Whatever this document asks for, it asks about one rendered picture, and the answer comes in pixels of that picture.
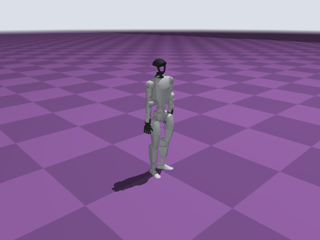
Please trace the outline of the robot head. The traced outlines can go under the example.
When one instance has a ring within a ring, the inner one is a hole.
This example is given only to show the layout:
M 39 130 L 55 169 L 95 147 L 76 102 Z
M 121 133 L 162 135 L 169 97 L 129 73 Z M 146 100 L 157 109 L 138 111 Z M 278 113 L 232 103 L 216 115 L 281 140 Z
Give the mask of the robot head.
M 155 59 L 155 60 L 153 61 L 152 65 L 153 65 L 153 66 L 156 66 L 157 69 L 158 69 L 158 72 L 156 72 L 155 77 L 156 77 L 156 76 L 160 76 L 160 77 L 157 77 L 157 78 L 160 78 L 160 79 L 164 78 L 164 76 L 162 76 L 162 75 L 163 75 L 163 74 L 165 73 L 165 71 L 166 71 L 166 64 L 167 64 L 167 62 L 166 62 L 165 60 L 163 60 L 163 59 L 160 59 L 160 58 Z M 163 71 L 160 71 L 160 67 L 164 67 L 164 70 L 163 70 Z M 155 78 L 155 77 L 154 77 L 154 78 Z

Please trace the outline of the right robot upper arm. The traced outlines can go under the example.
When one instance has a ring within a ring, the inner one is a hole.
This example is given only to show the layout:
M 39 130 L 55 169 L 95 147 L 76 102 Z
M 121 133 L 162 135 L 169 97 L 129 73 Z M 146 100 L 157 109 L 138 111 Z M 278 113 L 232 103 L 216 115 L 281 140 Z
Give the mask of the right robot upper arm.
M 146 101 L 149 101 L 149 107 L 154 105 L 154 100 L 152 100 L 153 88 L 155 87 L 155 80 L 149 80 L 145 83 L 146 88 Z

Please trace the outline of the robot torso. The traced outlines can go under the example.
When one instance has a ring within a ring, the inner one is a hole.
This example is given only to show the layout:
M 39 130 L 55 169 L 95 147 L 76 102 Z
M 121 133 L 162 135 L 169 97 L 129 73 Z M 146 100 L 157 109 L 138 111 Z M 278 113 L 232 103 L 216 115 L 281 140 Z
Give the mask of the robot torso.
M 165 74 L 162 76 L 164 78 L 157 78 L 160 77 L 159 75 L 151 78 L 151 80 L 155 81 L 151 99 L 154 101 L 154 105 L 157 105 L 156 110 L 153 112 L 153 117 L 157 116 L 159 122 L 167 118 L 166 106 L 164 105 L 169 103 L 170 98 L 170 78 Z

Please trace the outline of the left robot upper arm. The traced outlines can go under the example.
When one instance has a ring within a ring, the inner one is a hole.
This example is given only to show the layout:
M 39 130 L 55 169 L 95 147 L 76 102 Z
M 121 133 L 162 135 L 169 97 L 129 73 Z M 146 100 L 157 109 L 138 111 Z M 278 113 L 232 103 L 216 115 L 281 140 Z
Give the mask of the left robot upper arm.
M 173 89 L 173 82 L 174 82 L 174 78 L 171 76 L 168 76 L 170 79 L 170 92 L 169 92 L 169 99 L 173 99 L 175 94 L 172 92 Z

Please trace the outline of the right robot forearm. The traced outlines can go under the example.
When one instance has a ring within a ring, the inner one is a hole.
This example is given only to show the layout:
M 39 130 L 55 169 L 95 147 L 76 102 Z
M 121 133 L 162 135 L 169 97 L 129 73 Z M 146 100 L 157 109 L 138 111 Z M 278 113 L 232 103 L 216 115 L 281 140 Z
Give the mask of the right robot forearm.
M 146 104 L 145 104 L 145 122 L 146 123 L 149 123 L 150 122 L 150 119 L 151 119 L 151 113 L 152 113 L 152 107 L 149 106 L 150 105 L 150 102 L 147 100 L 146 101 Z

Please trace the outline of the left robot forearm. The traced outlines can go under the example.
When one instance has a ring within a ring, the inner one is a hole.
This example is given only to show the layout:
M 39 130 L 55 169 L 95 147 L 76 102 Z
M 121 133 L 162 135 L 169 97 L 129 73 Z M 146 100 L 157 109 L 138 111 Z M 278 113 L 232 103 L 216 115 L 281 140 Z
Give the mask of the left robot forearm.
M 169 99 L 169 101 L 168 101 L 168 112 L 171 113 L 172 110 L 174 110 L 174 98 Z

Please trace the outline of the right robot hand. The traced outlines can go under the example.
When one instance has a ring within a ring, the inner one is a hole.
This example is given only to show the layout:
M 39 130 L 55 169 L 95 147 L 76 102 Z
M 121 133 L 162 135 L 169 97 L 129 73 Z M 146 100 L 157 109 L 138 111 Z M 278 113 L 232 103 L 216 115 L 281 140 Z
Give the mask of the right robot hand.
M 153 129 L 151 128 L 151 119 L 149 119 L 149 123 L 146 123 L 145 122 L 145 126 L 144 126 L 144 133 L 148 133 L 148 134 L 151 134 L 151 130 L 153 131 Z

